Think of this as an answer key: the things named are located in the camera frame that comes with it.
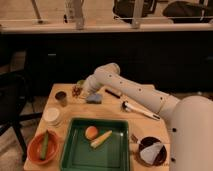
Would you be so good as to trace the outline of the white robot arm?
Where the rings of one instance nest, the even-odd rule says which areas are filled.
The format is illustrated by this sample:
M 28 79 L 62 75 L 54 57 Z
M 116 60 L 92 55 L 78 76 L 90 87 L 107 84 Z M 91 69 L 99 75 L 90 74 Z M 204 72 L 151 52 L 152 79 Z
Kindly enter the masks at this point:
M 102 86 L 117 89 L 160 115 L 170 132 L 169 171 L 213 171 L 213 101 L 203 96 L 182 100 L 120 76 L 120 67 L 98 67 L 83 83 L 83 91 L 95 93 Z

